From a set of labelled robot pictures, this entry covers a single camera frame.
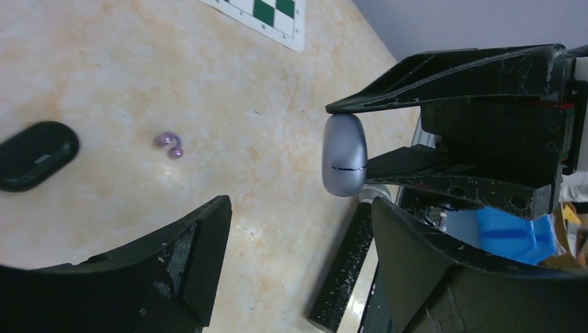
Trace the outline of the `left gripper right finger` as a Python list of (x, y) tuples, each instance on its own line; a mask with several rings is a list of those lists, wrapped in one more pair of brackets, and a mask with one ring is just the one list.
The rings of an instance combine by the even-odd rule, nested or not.
[(587, 331), (585, 270), (487, 253), (381, 198), (372, 229), (396, 332)]

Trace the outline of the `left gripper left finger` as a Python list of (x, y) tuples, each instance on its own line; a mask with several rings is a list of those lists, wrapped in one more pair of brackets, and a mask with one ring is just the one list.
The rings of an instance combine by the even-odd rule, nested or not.
[(211, 322), (229, 196), (77, 264), (1, 267), (2, 332), (201, 332)]

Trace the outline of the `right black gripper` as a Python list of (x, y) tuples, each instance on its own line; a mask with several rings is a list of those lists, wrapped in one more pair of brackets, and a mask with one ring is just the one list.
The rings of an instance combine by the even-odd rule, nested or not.
[(329, 114), (422, 105), (432, 147), (368, 161), (366, 184), (398, 185), (535, 220), (554, 184), (587, 170), (587, 47), (561, 44), (418, 53)]

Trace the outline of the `grey oval charging case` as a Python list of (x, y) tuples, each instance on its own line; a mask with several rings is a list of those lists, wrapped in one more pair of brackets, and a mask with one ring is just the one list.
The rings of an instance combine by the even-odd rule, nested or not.
[(322, 183), (335, 196), (357, 195), (365, 182), (368, 150), (361, 120), (335, 114), (325, 124), (322, 145)]

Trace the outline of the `black earbud charging case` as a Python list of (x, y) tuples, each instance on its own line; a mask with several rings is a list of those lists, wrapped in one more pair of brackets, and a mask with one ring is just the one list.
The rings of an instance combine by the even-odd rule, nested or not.
[(28, 191), (70, 163), (80, 141), (67, 125), (41, 121), (1, 142), (1, 190)]

